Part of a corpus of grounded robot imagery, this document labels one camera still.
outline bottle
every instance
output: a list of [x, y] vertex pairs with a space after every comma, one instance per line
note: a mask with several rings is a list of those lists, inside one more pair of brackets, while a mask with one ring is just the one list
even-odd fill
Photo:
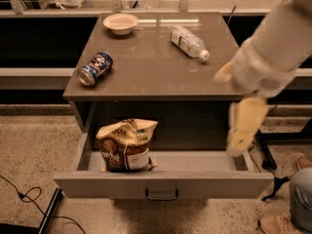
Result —
[[210, 53], [205, 50], [204, 42], [180, 25], [173, 26], [171, 40], [192, 58], [199, 58], [205, 61], [210, 56]]

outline soda can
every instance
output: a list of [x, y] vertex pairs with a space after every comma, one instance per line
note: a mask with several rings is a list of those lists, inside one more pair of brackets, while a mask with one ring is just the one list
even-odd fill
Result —
[[86, 86], [93, 86], [99, 75], [109, 72], [112, 65], [113, 58], [109, 53], [96, 53], [87, 65], [78, 68], [79, 80]]

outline floor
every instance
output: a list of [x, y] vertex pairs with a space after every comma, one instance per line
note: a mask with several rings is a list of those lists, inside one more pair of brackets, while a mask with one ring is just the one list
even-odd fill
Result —
[[[300, 131], [312, 117], [309, 106], [278, 106], [264, 122], [265, 132]], [[55, 172], [71, 170], [80, 130], [68, 105], [0, 105], [0, 175], [20, 192], [39, 186], [36, 203], [45, 211], [55, 191]], [[311, 144], [270, 145], [278, 165], [275, 176], [297, 171], [296, 159], [311, 151]], [[261, 167], [263, 155], [256, 144], [251, 155]], [[33, 204], [23, 203], [15, 188], [0, 180], [0, 223], [39, 226], [42, 215]], [[274, 199], [209, 199], [150, 202], [147, 200], [68, 199], [63, 197], [56, 215], [76, 220], [88, 234], [99, 233], [262, 233], [257, 227], [263, 215], [286, 214], [288, 185]], [[29, 197], [35, 198], [37, 191]], [[83, 233], [72, 221], [54, 218], [50, 234]]]

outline bag of chips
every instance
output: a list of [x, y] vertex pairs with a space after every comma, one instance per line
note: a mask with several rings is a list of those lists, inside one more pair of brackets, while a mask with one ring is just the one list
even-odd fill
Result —
[[130, 172], [155, 167], [148, 155], [156, 126], [156, 121], [128, 119], [100, 128], [96, 138], [106, 170]]

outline white bowl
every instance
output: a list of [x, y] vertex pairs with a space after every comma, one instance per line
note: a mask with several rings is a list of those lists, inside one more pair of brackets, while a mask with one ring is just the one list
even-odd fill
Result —
[[138, 19], [131, 14], [114, 14], [104, 19], [105, 27], [111, 29], [116, 35], [129, 34], [137, 25]]

